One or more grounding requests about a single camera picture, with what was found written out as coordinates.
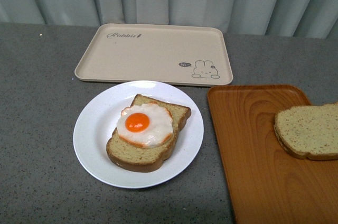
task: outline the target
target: wooden tray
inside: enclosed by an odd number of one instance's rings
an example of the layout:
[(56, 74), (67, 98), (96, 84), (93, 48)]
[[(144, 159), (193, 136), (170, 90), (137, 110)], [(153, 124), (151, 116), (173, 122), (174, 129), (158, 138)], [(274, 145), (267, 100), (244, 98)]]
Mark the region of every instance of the wooden tray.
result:
[(237, 223), (338, 222), (338, 161), (293, 158), (273, 129), (279, 110), (311, 104), (302, 91), (216, 86), (208, 102)]

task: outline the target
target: bread crust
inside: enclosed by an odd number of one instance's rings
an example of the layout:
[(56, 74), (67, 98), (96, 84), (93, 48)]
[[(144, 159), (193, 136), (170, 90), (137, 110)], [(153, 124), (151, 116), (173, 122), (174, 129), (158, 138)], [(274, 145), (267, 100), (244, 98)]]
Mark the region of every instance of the bread crust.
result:
[[(134, 171), (134, 172), (152, 172), (157, 169), (159, 169), (163, 161), (168, 159), (176, 146), (176, 142), (179, 136), (179, 132), (181, 129), (185, 126), (186, 121), (188, 118), (191, 116), (191, 109), (189, 107), (177, 105), (177, 104), (169, 104), (160, 100), (156, 100), (151, 97), (146, 97), (141, 94), (137, 94), (135, 98), (132, 101), (132, 105), (135, 105), (136, 102), (151, 102), (154, 101), (158, 105), (162, 107), (167, 107), (168, 110), (173, 113), (174, 108), (182, 110), (182, 114), (179, 115), (179, 119), (177, 121), (173, 121), (173, 126), (174, 126), (174, 132), (169, 140), (167, 140), (164, 145), (156, 148), (139, 148), (136, 146), (132, 146), (128, 143), (126, 143), (123, 139), (121, 139), (118, 136), (117, 129), (115, 128), (112, 137), (109, 139), (106, 145), (106, 151), (108, 154), (109, 159), (118, 165), (119, 167)], [(150, 158), (150, 160), (141, 160), (142, 157), (138, 156), (137, 158), (124, 158), (122, 155), (122, 151), (128, 152), (128, 154), (133, 154), (138, 152), (141, 152), (141, 156), (147, 155), (148, 153), (151, 152), (158, 152), (156, 158)]]
[[(334, 103), (334, 104), (326, 104), (326, 105), (337, 105), (338, 107), (338, 102)], [(293, 109), (295, 108), (299, 108), (299, 107), (303, 107), (303, 106), (294, 106), (292, 107)], [(285, 140), (282, 136), (281, 136), (281, 130), (282, 128), (280, 128), (279, 126), (279, 115), (284, 112), (284, 110), (279, 111), (276, 115), (275, 115), (275, 124), (274, 124), (274, 130), (275, 130), (275, 134), (276, 137), (280, 143), (280, 145), (282, 146), (282, 148), (291, 156), (295, 157), (295, 158), (299, 158), (299, 159), (310, 159), (310, 160), (314, 160), (314, 161), (328, 161), (328, 160), (336, 160), (338, 159), (338, 152), (337, 153), (327, 153), (327, 154), (315, 154), (315, 153), (311, 153), (311, 152), (299, 152), (296, 149), (294, 149), (287, 140)]]

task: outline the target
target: white plate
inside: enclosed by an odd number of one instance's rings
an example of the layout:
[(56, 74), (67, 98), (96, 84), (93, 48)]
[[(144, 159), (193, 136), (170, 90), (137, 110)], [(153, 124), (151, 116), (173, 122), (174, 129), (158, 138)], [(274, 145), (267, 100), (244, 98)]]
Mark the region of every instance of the white plate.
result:
[[(106, 144), (120, 112), (136, 94), (188, 106), (191, 117), (179, 134), (172, 156), (161, 168), (149, 173), (124, 170), (110, 161)], [(74, 128), (73, 143), (81, 165), (96, 179), (121, 188), (146, 188), (180, 174), (196, 157), (203, 140), (202, 115), (194, 101), (179, 89), (156, 81), (131, 81), (100, 93), (81, 112)]]

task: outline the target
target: table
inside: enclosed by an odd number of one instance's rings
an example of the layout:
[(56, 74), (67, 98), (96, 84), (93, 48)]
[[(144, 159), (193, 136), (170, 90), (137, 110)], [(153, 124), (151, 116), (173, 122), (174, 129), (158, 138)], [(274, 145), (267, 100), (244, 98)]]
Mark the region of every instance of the table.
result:
[[(206, 98), (177, 86), (204, 121), (202, 147), (174, 179), (121, 189), (92, 177), (73, 148), (85, 105), (115, 83), (78, 80), (74, 69), (96, 27), (0, 23), (1, 223), (233, 223)], [(232, 85), (286, 83), (315, 105), (338, 101), (338, 40), (225, 34)]]

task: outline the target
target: bread slice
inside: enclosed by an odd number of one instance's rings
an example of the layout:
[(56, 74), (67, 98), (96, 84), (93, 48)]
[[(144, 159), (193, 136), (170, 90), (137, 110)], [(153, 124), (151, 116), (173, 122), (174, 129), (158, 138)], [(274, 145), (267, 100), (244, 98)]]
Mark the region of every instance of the bread slice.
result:
[(139, 148), (123, 141), (115, 128), (112, 137), (106, 145), (106, 151), (109, 159), (123, 169), (135, 172), (151, 172), (159, 169), (163, 161), (168, 159), (173, 153), (179, 132), (185, 126), (187, 119), (191, 115), (191, 109), (189, 107), (170, 104), (140, 94), (135, 96), (131, 106), (141, 105), (151, 101), (167, 108), (171, 112), (173, 116), (173, 135), (162, 146)]
[(338, 159), (338, 102), (280, 111), (274, 129), (281, 146), (293, 157)]

